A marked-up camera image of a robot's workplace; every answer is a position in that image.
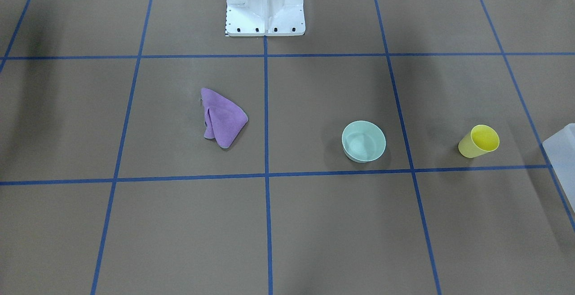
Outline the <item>purple cloth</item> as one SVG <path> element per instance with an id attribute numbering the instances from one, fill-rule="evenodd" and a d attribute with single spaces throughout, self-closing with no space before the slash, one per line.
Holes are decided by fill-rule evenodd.
<path id="1" fill-rule="evenodd" d="M 228 149 L 248 123 L 242 108 L 230 99 L 209 88 L 201 88 L 204 109 L 204 137 L 215 140 L 222 149 Z"/>

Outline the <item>mint green bowl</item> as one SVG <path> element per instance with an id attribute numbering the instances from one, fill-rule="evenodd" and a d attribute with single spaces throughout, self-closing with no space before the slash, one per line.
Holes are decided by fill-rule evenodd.
<path id="1" fill-rule="evenodd" d="M 385 153 L 387 139 L 374 123 L 359 120 L 348 124 L 341 134 L 344 154 L 356 163 L 378 160 Z"/>

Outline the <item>yellow plastic cup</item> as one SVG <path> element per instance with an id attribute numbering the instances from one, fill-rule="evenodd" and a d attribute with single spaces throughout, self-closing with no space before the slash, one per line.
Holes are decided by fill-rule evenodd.
<path id="1" fill-rule="evenodd" d="M 472 159 L 491 153 L 500 145 L 500 137 L 492 127 L 484 124 L 474 126 L 459 142 L 458 151 Z"/>

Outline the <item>clear plastic storage box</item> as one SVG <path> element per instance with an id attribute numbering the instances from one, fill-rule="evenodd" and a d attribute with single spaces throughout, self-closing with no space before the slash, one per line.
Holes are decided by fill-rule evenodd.
<path id="1" fill-rule="evenodd" d="M 544 140 L 543 146 L 550 164 L 562 186 L 566 201 L 575 206 L 575 124 L 565 125 Z"/>

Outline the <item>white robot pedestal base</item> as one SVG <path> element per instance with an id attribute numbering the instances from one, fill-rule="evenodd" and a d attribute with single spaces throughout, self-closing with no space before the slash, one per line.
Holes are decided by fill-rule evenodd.
<path id="1" fill-rule="evenodd" d="M 301 36 L 305 33 L 304 0 L 226 0 L 227 36 Z"/>

